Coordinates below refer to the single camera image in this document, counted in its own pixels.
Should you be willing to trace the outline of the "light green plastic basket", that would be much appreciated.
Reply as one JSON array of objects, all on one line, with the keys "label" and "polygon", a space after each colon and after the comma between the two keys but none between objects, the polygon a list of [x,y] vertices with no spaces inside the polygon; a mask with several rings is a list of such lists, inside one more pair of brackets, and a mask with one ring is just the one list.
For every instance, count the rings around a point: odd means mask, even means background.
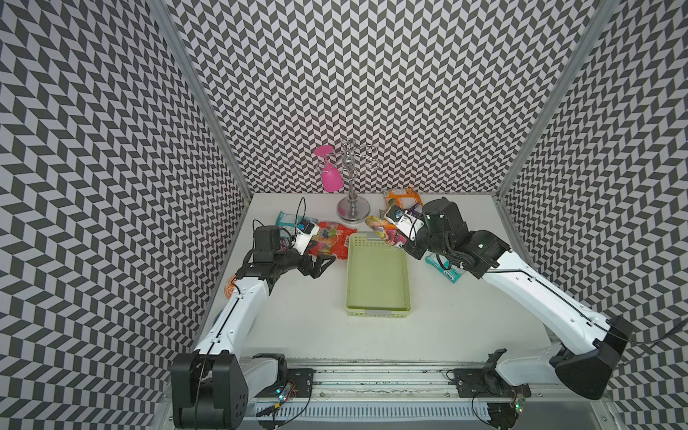
[{"label": "light green plastic basket", "polygon": [[407,317],[411,313],[407,254],[377,236],[351,235],[345,309],[350,316]]}]

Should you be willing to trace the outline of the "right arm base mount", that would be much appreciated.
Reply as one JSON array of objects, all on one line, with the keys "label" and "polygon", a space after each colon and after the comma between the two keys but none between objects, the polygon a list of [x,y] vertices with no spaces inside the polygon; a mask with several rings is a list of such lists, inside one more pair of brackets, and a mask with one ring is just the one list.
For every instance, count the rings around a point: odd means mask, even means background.
[{"label": "right arm base mount", "polygon": [[487,361],[481,367],[455,368],[447,371],[445,376],[456,387],[460,398],[472,398],[475,394],[512,400],[519,396],[530,398],[532,392],[528,384],[509,385],[496,372],[497,361],[505,352],[506,349],[497,349],[488,355]]}]

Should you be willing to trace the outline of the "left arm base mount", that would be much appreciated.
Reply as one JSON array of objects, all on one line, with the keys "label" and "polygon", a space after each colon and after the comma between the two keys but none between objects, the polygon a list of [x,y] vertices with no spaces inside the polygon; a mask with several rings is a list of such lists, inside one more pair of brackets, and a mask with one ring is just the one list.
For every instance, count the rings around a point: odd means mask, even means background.
[{"label": "left arm base mount", "polygon": [[290,367],[286,356],[281,353],[261,353],[252,357],[252,360],[261,359],[268,359],[269,365],[272,363],[276,365],[276,375],[274,382],[260,386],[256,398],[277,398],[286,393],[288,383],[294,385],[293,394],[297,398],[307,398],[312,394],[315,369]]}]

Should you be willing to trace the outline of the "teal Fox's candy bag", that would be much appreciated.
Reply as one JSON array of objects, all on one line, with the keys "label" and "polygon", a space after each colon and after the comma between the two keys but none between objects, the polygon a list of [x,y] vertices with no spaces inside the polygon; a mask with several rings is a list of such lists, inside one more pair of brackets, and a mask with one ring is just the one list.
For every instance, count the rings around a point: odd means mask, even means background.
[{"label": "teal Fox's candy bag", "polygon": [[448,281],[455,284],[465,273],[459,266],[453,265],[446,257],[440,254],[428,254],[425,262],[439,271]]}]

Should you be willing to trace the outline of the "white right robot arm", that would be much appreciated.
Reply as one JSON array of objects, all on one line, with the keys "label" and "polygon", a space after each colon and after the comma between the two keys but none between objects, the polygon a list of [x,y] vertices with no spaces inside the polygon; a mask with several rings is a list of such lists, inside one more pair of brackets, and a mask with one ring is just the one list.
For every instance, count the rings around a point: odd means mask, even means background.
[{"label": "white right robot arm", "polygon": [[588,400],[604,396],[634,333],[631,323],[566,294],[496,234],[469,229],[457,204],[445,197],[418,213],[392,206],[385,218],[405,237],[404,249],[413,258],[426,253],[444,257],[503,291],[555,335],[544,349],[495,352],[487,364],[489,373],[510,386],[560,383]]}]

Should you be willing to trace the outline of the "orange Fox's candy bag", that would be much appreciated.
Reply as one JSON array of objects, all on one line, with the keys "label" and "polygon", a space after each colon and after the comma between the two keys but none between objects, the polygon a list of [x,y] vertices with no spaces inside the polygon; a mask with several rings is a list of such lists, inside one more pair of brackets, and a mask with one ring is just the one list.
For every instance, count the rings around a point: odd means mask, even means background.
[{"label": "orange Fox's candy bag", "polygon": [[399,229],[392,225],[392,223],[388,222],[388,220],[380,219],[376,216],[369,216],[365,219],[365,224],[372,229],[381,240],[392,247],[403,248],[407,242],[407,238],[405,238]]}]

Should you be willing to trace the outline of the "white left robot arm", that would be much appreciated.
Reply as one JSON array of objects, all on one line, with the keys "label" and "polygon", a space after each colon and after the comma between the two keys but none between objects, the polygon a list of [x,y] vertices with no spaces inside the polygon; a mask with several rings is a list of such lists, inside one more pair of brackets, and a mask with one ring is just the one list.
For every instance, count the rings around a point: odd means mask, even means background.
[{"label": "white left robot arm", "polygon": [[249,402],[259,395],[276,397],[262,410],[275,415],[296,393],[306,390],[288,378],[281,354],[258,354],[241,364],[241,351],[258,314],[279,278],[292,270],[319,278],[335,262],[333,255],[311,256],[319,227],[301,220],[288,247],[279,226],[260,226],[241,267],[230,281],[232,293],[209,333],[193,351],[179,354],[171,372],[172,420],[180,429],[236,429]]}]

